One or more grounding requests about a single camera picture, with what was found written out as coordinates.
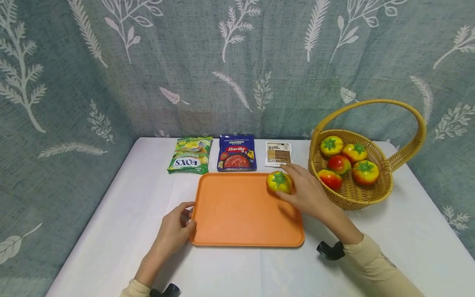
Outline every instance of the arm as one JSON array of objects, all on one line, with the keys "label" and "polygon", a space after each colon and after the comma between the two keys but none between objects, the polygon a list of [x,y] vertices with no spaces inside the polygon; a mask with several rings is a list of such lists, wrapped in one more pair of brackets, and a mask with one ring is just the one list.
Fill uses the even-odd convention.
[{"label": "arm", "polygon": [[277,195],[299,210],[320,220],[341,241],[345,258],[356,272],[369,281],[378,296],[420,297],[419,289],[389,261],[380,247],[361,231],[345,215],[343,210],[327,197],[320,182],[305,168],[282,165],[296,187],[294,195],[278,192]]},{"label": "arm", "polygon": [[183,202],[163,217],[157,238],[150,251],[143,257],[139,269],[120,297],[150,297],[150,290],[165,261],[180,249],[196,230],[187,208],[194,202]]}]

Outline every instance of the snack package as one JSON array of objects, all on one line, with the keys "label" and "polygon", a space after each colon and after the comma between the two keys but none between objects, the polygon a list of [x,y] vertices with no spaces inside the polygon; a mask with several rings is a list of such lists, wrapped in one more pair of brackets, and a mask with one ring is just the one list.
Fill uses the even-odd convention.
[{"label": "snack package", "polygon": [[175,154],[171,159],[168,173],[192,172],[208,173],[209,150],[212,137],[186,137],[177,140]]},{"label": "snack package", "polygon": [[266,166],[279,167],[280,164],[292,163],[292,147],[290,143],[267,142],[266,143]]},{"label": "snack package", "polygon": [[229,135],[219,137],[218,171],[255,171],[253,135]]}]

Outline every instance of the sweater sleeve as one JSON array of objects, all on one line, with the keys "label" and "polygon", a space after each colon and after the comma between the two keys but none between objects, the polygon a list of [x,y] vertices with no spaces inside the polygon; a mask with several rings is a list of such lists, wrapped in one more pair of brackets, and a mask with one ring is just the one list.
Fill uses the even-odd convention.
[{"label": "sweater sleeve", "polygon": [[150,297],[150,288],[133,279],[119,297]]},{"label": "sweater sleeve", "polygon": [[345,258],[382,297],[423,297],[419,289],[381,251],[367,234],[355,245],[343,245]]}]

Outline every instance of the gray-green curtain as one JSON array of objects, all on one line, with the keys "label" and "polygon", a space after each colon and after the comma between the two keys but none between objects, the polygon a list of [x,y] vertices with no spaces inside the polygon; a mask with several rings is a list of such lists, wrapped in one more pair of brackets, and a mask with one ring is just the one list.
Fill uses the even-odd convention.
[{"label": "gray-green curtain", "polygon": [[[0,295],[43,296],[138,136],[308,138],[392,98],[409,162],[475,255],[470,0],[0,0]],[[396,106],[340,116],[396,147]]]}]

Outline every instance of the barilla pasta sauce package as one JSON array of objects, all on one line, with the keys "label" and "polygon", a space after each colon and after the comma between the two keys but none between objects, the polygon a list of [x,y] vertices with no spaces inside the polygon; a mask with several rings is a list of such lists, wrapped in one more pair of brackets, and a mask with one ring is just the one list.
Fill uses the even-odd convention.
[{"label": "barilla pasta sauce package", "polygon": [[218,171],[255,171],[253,135],[229,135],[219,137]]},{"label": "barilla pasta sauce package", "polygon": [[212,141],[212,137],[178,139],[168,172],[208,173],[209,150]]}]

